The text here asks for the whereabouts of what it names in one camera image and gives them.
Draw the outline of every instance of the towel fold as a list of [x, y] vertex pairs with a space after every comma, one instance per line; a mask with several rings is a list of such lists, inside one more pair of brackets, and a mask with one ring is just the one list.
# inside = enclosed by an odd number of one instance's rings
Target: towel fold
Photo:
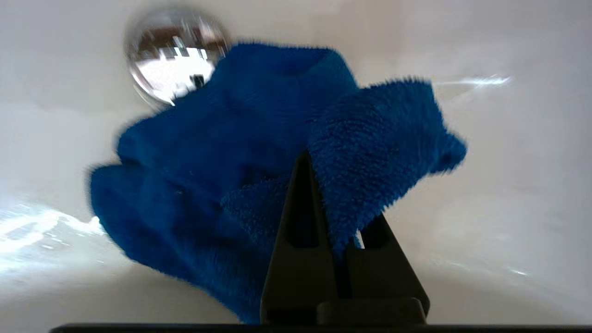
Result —
[[235, 46], [206, 86], [175, 103], [121, 135], [121, 164], [91, 174], [92, 208], [132, 260], [204, 289], [250, 324], [300, 153], [313, 159], [339, 252], [466, 152], [429, 84], [359, 89], [329, 49]]

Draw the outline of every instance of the white porcelain surface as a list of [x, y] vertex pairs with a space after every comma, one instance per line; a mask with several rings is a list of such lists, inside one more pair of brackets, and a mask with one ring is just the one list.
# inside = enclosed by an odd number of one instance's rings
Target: white porcelain surface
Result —
[[[126, 25], [165, 3], [0, 0], [1, 332], [236, 322], [122, 256], [86, 203], [88, 168], [114, 160], [123, 126], [151, 112], [126, 70]], [[386, 213], [429, 322], [592, 324], [592, 2], [188, 3], [235, 38], [329, 44], [361, 84], [435, 80], [469, 155]]]

